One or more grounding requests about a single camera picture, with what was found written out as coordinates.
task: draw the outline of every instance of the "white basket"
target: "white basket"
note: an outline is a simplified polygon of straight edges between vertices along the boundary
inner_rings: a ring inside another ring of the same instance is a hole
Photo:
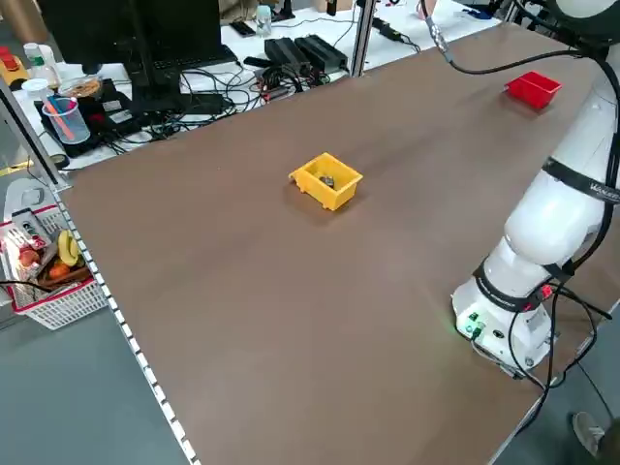
[[[50,234],[56,235],[68,228],[57,205],[45,206],[35,210],[34,214]],[[23,235],[14,223],[9,221],[0,224],[0,237],[2,237],[2,267],[7,279],[24,281],[26,277],[19,265],[19,248],[26,244]],[[52,293],[40,291],[32,286],[11,285],[9,295],[13,299],[13,311],[16,314],[26,315],[52,330],[79,320],[108,304],[101,287],[93,278],[65,286]]]

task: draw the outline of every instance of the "white desk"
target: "white desk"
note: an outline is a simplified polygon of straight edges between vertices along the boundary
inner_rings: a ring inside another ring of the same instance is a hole
[[[387,6],[380,4],[377,7],[375,16],[380,17],[382,20],[388,22],[395,30],[406,34],[411,40],[418,44],[419,47],[424,50],[434,47],[434,44],[428,34],[426,24],[420,20],[416,14],[416,1],[403,0],[396,6]],[[497,19],[480,20],[475,19],[469,15],[462,13],[463,6],[453,2],[452,0],[440,0],[433,17],[435,21],[442,27],[446,39],[454,41],[462,37],[474,34],[483,29],[493,27],[499,23]],[[320,14],[314,8],[307,8],[298,10],[295,13],[296,18],[287,21],[277,22],[273,24],[273,33],[270,36],[272,39],[282,37],[303,37],[309,34],[317,34],[321,36],[327,42],[334,44],[342,34],[352,25],[349,21],[354,18],[352,11],[338,12],[336,16],[329,16],[327,14]],[[355,18],[357,20],[359,9],[355,11]],[[334,22],[331,20],[316,20],[318,18],[337,19],[347,22]],[[338,49],[349,56],[351,61],[355,39],[356,39],[357,25],[353,24],[351,30],[347,35],[338,43]],[[237,55],[239,61],[242,62],[247,56],[264,56],[264,39],[258,36],[242,38],[240,37],[230,26],[222,27],[222,42],[229,46],[232,51]],[[414,54],[415,51],[411,46],[389,41],[383,36],[380,36],[377,30],[373,29],[370,44],[366,54],[366,69],[375,68],[386,63],[398,60],[408,55]],[[78,78],[83,76],[80,65],[68,65],[65,63],[59,63],[59,70],[61,77],[65,78]],[[240,69],[234,63],[227,63],[223,65],[210,66],[206,68],[211,73],[225,73],[218,76],[218,78],[224,82],[231,79],[234,75],[238,74]],[[252,67],[245,67],[244,70],[238,74],[236,82],[244,82],[253,76]],[[116,81],[116,88],[125,93],[131,98],[131,85],[128,82],[127,74],[122,65],[109,64],[104,65],[100,75],[103,78],[112,78]],[[341,78],[344,76],[344,72],[334,73],[330,75],[332,80]],[[193,91],[205,91],[214,90],[213,81],[207,77],[201,77],[197,75],[186,75]],[[415,83],[416,77],[412,77],[412,84]],[[258,95],[250,90],[252,82],[248,82],[243,88],[251,95]],[[247,101],[242,93],[233,92],[231,98],[237,103]],[[39,114],[35,111],[32,100],[26,95],[24,91],[17,91],[15,97],[19,104],[22,106],[26,116],[31,122],[37,134],[40,134],[44,128],[41,124]],[[191,115],[186,116],[183,120],[196,120],[204,119],[204,116]],[[42,142],[49,153],[62,152],[60,146],[49,135],[41,136]],[[132,135],[131,140],[149,140],[149,135],[145,133],[139,133]],[[119,142],[119,145],[126,150],[132,150],[138,147],[134,143]],[[88,152],[78,158],[72,159],[69,168],[75,170],[93,165],[95,163],[104,161],[108,158],[115,157],[116,153],[108,147],[101,147],[91,152]]]

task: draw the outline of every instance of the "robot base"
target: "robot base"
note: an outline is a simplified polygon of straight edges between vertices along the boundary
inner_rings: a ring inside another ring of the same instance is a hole
[[[504,310],[484,297],[474,278],[456,289],[452,296],[456,329],[467,339],[480,333],[476,345],[497,358],[500,366],[511,374],[520,373],[514,363],[508,342],[514,313]],[[519,313],[512,327],[514,356],[527,370],[538,365],[549,352],[551,320],[544,307]]]

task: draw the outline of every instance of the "banana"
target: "banana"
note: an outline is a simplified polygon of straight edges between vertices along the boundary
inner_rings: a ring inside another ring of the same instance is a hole
[[[61,231],[58,236],[58,257],[66,266],[74,266],[78,262],[78,242],[68,230]]]

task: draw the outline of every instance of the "shoe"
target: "shoe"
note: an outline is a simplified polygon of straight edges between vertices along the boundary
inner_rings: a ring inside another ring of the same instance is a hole
[[[599,441],[605,435],[605,431],[587,412],[574,414],[572,424],[574,435],[581,445],[596,458],[599,451]]]

